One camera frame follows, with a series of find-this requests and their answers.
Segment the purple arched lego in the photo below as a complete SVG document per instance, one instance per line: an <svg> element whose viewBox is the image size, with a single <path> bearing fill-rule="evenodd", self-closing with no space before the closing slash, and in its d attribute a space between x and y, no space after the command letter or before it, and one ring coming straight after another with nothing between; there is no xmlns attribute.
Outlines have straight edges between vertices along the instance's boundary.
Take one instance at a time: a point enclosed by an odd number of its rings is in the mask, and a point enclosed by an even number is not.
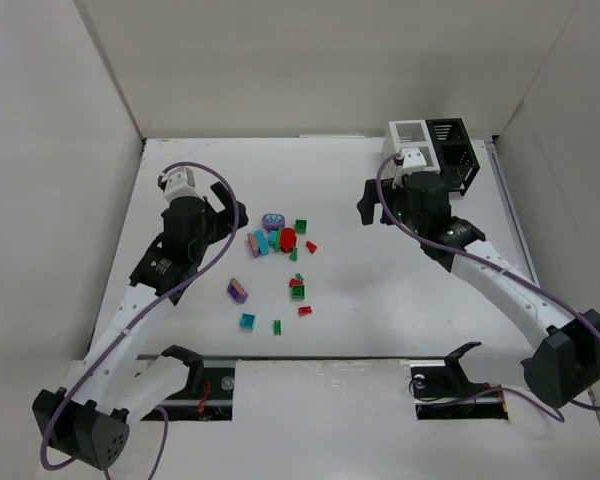
<svg viewBox="0 0 600 480"><path fill-rule="evenodd" d="M252 233L247 234L247 241L249 248L252 252L254 258L258 258L260 256L259 243L256 236Z"/></svg>

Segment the long teal lego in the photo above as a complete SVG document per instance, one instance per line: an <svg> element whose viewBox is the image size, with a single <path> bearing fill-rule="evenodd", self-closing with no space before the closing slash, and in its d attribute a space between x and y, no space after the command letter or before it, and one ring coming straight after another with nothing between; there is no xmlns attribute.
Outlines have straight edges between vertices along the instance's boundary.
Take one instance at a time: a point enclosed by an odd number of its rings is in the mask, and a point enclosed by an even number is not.
<svg viewBox="0 0 600 480"><path fill-rule="evenodd" d="M256 238L256 242L258 245L258 250L261 256L267 256L270 252L269 243L266 238L265 233L262 230L257 230L254 232L254 236Z"/></svg>

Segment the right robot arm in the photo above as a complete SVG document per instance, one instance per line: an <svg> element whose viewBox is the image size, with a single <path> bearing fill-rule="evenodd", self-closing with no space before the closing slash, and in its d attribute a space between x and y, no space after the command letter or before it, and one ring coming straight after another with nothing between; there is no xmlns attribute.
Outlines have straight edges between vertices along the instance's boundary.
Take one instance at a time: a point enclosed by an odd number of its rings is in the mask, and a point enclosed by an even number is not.
<svg viewBox="0 0 600 480"><path fill-rule="evenodd" d="M516 382L553 408L600 381L600 314L572 310L513 267L466 219L453 215L446 183L431 172L399 181L369 179L357 210L364 225L395 225L424 254L480 292L524 336L531 354L514 367Z"/></svg>

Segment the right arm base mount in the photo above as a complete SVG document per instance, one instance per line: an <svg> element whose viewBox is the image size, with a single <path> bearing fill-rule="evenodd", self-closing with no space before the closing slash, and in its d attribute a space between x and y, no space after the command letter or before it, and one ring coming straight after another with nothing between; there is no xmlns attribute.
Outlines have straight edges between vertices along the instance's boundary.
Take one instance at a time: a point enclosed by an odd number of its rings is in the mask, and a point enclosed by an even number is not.
<svg viewBox="0 0 600 480"><path fill-rule="evenodd" d="M509 419L501 392L469 400L492 388L488 382L471 382L460 365L464 355L480 345L480 342L468 342L444 357L409 362L408 390L414 399L418 420Z"/></svg>

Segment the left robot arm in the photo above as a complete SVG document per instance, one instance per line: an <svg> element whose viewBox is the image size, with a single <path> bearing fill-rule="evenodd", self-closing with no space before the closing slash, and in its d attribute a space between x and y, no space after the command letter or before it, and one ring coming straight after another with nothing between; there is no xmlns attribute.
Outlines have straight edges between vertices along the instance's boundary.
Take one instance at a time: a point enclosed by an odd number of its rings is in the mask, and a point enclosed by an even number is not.
<svg viewBox="0 0 600 480"><path fill-rule="evenodd" d="M162 412L163 400L195 383L204 371L199 354L171 345L145 372L133 373L159 323L221 259L216 254L206 261L208 248L217 242L229 247L248 218L224 180L211 186L221 211L188 180L162 176L159 186L168 202L163 230L131 273L111 323L74 373L57 390L41 390L32 404L41 433L40 461L48 471L75 461L108 471L131 428L151 412Z"/></svg>

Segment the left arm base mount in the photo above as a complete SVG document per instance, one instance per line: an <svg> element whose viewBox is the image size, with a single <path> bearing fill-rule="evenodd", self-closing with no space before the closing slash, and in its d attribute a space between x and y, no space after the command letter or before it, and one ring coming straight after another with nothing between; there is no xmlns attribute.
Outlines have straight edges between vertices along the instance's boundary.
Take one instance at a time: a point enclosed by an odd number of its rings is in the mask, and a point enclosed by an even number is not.
<svg viewBox="0 0 600 480"><path fill-rule="evenodd" d="M170 422L231 421L235 374L233 358L200 357L189 368L184 388L167 397L160 406Z"/></svg>

